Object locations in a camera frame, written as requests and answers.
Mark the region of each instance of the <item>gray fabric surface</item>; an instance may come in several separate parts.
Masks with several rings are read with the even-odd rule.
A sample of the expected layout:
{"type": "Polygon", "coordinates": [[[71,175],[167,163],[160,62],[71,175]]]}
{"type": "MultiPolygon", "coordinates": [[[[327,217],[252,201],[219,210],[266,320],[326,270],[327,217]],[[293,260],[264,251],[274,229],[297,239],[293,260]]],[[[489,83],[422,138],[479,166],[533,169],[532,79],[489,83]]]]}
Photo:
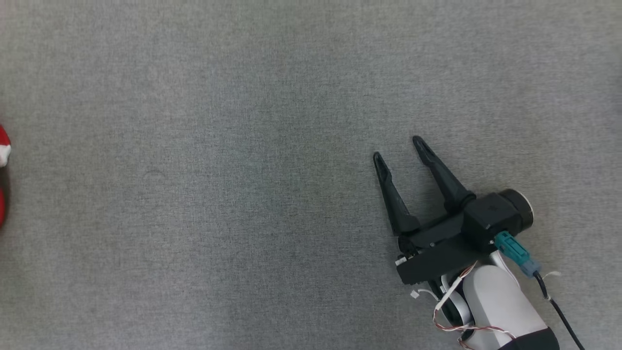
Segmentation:
{"type": "MultiPolygon", "coordinates": [[[[617,348],[612,2],[0,5],[1,349],[458,349],[393,260],[422,135],[520,239],[589,349],[617,348]]],[[[573,343],[534,281],[525,294],[573,343]]]]}

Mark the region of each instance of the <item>white wire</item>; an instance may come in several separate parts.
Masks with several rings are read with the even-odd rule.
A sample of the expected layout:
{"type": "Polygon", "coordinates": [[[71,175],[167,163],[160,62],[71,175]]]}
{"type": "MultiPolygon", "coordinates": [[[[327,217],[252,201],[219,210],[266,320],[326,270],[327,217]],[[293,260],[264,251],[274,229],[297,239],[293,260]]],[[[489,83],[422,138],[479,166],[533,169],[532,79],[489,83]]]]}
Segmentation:
{"type": "Polygon", "coordinates": [[[418,289],[417,291],[419,293],[421,293],[421,292],[428,293],[429,295],[432,295],[436,301],[439,301],[439,298],[431,290],[428,290],[428,289],[418,289]]]}
{"type": "Polygon", "coordinates": [[[559,272],[559,271],[551,271],[551,272],[547,273],[546,275],[544,275],[544,277],[542,277],[542,280],[544,280],[546,278],[546,276],[548,276],[548,275],[559,277],[559,276],[562,275],[562,273],[559,272]]]}
{"type": "Polygon", "coordinates": [[[460,285],[460,282],[462,282],[462,279],[465,278],[469,273],[471,273],[471,271],[473,271],[473,268],[475,267],[475,264],[477,262],[475,262],[473,265],[469,266],[465,272],[461,273],[460,276],[458,276],[458,278],[456,278],[455,281],[453,281],[453,284],[451,287],[449,287],[449,289],[447,290],[447,292],[445,293],[445,295],[443,295],[443,298],[440,299],[439,303],[436,304],[436,306],[434,306],[434,310],[438,311],[440,310],[440,308],[443,306],[443,304],[445,304],[445,302],[447,301],[447,299],[449,299],[449,296],[453,293],[454,290],[456,290],[456,288],[458,288],[458,285],[460,285]]]}

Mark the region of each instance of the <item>red and white object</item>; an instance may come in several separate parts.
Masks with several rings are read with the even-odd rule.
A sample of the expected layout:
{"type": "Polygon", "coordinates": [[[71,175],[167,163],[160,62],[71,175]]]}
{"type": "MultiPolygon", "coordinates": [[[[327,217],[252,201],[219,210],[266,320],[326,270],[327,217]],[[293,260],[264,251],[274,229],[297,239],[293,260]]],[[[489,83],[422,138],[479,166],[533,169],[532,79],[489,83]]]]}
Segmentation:
{"type": "Polygon", "coordinates": [[[11,153],[11,140],[9,135],[6,134],[2,125],[0,125],[0,168],[5,166],[9,161],[9,154],[11,153]]]}
{"type": "MultiPolygon", "coordinates": [[[[9,161],[9,154],[11,153],[11,140],[4,131],[2,125],[0,125],[0,168],[6,166],[9,161]]],[[[6,206],[4,203],[4,191],[0,187],[0,225],[4,222],[4,210],[6,206]]]]}

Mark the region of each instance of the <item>wire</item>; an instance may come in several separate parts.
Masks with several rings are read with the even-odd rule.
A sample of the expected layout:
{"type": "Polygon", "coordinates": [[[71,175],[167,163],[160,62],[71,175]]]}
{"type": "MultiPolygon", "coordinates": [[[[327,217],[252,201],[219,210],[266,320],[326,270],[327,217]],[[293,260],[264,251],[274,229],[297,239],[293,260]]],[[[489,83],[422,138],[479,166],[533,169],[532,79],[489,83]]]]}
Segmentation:
{"type": "Polygon", "coordinates": [[[579,349],[585,350],[585,348],[583,347],[583,344],[581,344],[581,342],[579,341],[579,338],[577,338],[575,331],[572,330],[570,323],[568,323],[566,316],[564,316],[562,309],[559,308],[559,305],[555,302],[555,300],[553,300],[553,298],[550,297],[549,292],[547,292],[546,285],[544,284],[544,279],[542,278],[542,276],[540,276],[540,273],[538,271],[534,272],[534,277],[536,278],[536,281],[538,281],[538,284],[540,285],[540,289],[542,290],[542,296],[544,297],[544,299],[548,300],[551,303],[551,305],[553,305],[553,308],[555,308],[555,311],[557,311],[559,318],[562,319],[564,326],[566,326],[568,333],[570,333],[572,340],[575,341],[575,344],[579,347],[579,349]]]}
{"type": "MultiPolygon", "coordinates": [[[[516,339],[516,337],[506,331],[503,328],[499,328],[499,327],[495,327],[495,326],[485,326],[485,327],[477,327],[477,326],[469,326],[469,325],[463,325],[463,326],[455,326],[455,327],[445,327],[442,326],[437,320],[437,314],[439,313],[439,310],[441,309],[441,307],[443,306],[443,304],[445,304],[445,302],[449,299],[449,296],[453,293],[453,291],[458,288],[458,285],[462,282],[462,280],[471,272],[473,271],[473,269],[475,268],[475,265],[477,264],[477,262],[475,262],[473,265],[469,266],[468,268],[466,268],[464,271],[462,271],[462,273],[460,274],[460,276],[458,276],[458,278],[456,278],[456,280],[453,282],[452,286],[449,287],[449,289],[447,290],[447,292],[443,295],[443,298],[441,298],[441,300],[439,301],[438,304],[436,304],[436,306],[434,307],[434,315],[432,316],[432,322],[434,324],[434,326],[436,326],[436,328],[440,329],[441,331],[445,331],[445,332],[453,332],[453,331],[466,331],[468,329],[472,329],[474,331],[480,331],[480,330],[487,330],[487,331],[496,331],[496,332],[500,332],[500,333],[504,333],[507,334],[510,338],[512,339],[516,339]]],[[[470,349],[468,348],[468,345],[464,344],[464,342],[459,339],[458,342],[460,343],[460,345],[462,345],[463,348],[465,349],[470,349]]]]}
{"type": "Polygon", "coordinates": [[[419,293],[428,293],[429,295],[432,295],[437,302],[440,301],[439,298],[436,296],[436,294],[434,294],[431,290],[428,290],[428,289],[418,289],[417,291],[419,293]]]}

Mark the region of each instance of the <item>robotic arm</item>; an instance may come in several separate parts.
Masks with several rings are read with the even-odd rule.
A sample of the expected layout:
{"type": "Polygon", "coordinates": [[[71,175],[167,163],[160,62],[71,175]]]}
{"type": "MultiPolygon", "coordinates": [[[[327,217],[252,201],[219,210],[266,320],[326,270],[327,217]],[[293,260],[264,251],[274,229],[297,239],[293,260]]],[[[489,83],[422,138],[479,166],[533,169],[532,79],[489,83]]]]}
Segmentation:
{"type": "Polygon", "coordinates": [[[580,349],[576,335],[551,299],[539,275],[540,265],[515,236],[534,221],[529,201],[507,189],[481,198],[467,190],[425,141],[412,142],[430,169],[445,198],[447,214],[421,224],[411,215],[393,185],[391,172],[379,153],[374,165],[393,234],[402,255],[396,261],[402,282],[427,281],[439,300],[433,322],[443,331],[460,331],[465,349],[559,349],[555,334],[522,293],[516,277],[499,251],[515,261],[530,278],[536,277],[580,349]],[[442,312],[451,326],[442,326],[442,312]]]}

